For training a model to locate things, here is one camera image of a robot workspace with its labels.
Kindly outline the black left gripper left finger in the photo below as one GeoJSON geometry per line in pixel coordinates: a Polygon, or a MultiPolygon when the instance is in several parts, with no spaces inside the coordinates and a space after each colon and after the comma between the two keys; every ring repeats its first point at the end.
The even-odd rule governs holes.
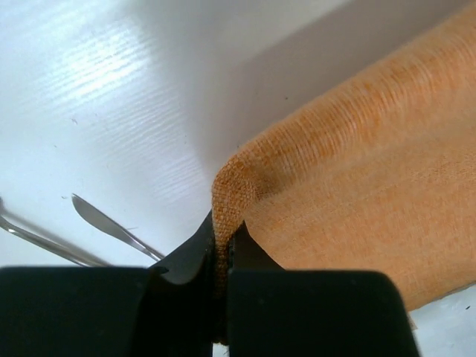
{"type": "Polygon", "coordinates": [[[211,356],[214,233],[149,268],[1,270],[3,356],[211,356]]]}

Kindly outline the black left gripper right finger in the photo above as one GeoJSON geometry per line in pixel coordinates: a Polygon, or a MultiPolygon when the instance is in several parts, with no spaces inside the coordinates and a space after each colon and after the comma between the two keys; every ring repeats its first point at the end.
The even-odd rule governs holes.
{"type": "Polygon", "coordinates": [[[402,298],[378,271],[285,270],[241,225],[229,245],[231,356],[418,356],[402,298]]]}

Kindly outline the silver fork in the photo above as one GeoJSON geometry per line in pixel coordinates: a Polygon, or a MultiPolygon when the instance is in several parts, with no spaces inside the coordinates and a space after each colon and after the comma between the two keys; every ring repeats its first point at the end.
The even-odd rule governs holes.
{"type": "Polygon", "coordinates": [[[61,257],[73,264],[83,267],[107,267],[111,264],[93,254],[66,242],[59,237],[42,237],[34,232],[30,232],[25,228],[21,228],[18,225],[13,224],[7,218],[11,216],[10,213],[4,208],[3,202],[1,202],[1,229],[14,235],[20,239],[23,239],[30,244],[35,245],[49,253],[52,253],[58,257],[61,257]]]}

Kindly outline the silver table knife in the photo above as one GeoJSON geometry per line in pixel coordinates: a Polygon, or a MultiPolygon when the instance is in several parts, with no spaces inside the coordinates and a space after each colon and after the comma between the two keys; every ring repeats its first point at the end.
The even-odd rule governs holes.
{"type": "Polygon", "coordinates": [[[164,258],[164,255],[162,253],[160,253],[153,247],[147,245],[141,239],[136,237],[130,231],[125,229],[122,225],[104,214],[102,211],[94,207],[82,197],[73,193],[71,195],[71,201],[76,212],[87,223],[89,223],[99,231],[102,231],[103,233],[108,234],[109,236],[126,243],[127,245],[147,255],[155,261],[159,261],[164,258]]]}

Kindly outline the orange cloth placemat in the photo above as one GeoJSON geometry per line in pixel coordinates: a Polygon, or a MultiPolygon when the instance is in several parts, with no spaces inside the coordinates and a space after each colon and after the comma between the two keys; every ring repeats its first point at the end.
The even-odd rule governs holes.
{"type": "Polygon", "coordinates": [[[212,186],[215,296],[241,224],[281,266],[388,275],[407,310],[475,283],[475,5],[245,144],[212,186]]]}

